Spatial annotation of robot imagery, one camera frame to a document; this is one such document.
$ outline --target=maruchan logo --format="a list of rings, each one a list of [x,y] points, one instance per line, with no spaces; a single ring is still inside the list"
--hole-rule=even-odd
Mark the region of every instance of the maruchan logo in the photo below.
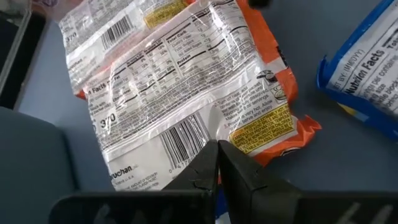
[[[110,177],[111,177],[111,179],[116,179],[116,178],[122,176],[123,174],[127,174],[130,171],[132,171],[132,168],[131,168],[131,166],[128,166],[124,169],[120,169],[119,171],[111,174]]]

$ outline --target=nutrition facts label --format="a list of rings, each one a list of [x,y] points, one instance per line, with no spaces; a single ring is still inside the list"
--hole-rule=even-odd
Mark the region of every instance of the nutrition facts label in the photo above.
[[[177,15],[182,0],[84,0],[60,22],[73,92]]]
[[[257,59],[236,2],[209,3],[85,88],[102,150],[250,71]]]
[[[387,10],[396,11],[397,4]],[[398,19],[383,14],[341,59],[328,88],[362,97],[398,116]]]

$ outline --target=blue-gray table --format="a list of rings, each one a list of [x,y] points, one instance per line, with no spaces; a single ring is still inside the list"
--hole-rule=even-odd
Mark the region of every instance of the blue-gray table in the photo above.
[[[378,0],[274,0],[263,15],[297,78],[297,116],[323,129],[304,149],[267,166],[307,190],[398,190],[398,145],[346,114],[315,87],[319,60],[333,55]],[[64,130],[82,190],[110,190],[86,102],[72,94],[62,35],[49,22],[21,93],[22,113]]]

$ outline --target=barcode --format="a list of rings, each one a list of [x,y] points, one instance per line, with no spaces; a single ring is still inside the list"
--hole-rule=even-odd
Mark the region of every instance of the barcode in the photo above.
[[[112,47],[124,34],[131,30],[131,22],[128,16],[124,16],[121,20],[109,28],[102,36],[102,44],[105,50]]]
[[[185,118],[160,137],[173,170],[190,162],[210,139],[198,113]]]

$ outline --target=ramen noodle bag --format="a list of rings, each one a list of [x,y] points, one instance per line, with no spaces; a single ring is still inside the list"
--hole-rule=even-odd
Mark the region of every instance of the ramen noodle bag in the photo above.
[[[189,5],[83,90],[117,190],[165,187],[209,139],[266,164],[320,128],[290,114],[293,73],[243,0]]]
[[[194,0],[33,0],[57,21],[74,94]]]
[[[397,0],[383,0],[318,69],[323,91],[392,139],[398,139],[397,5]]]

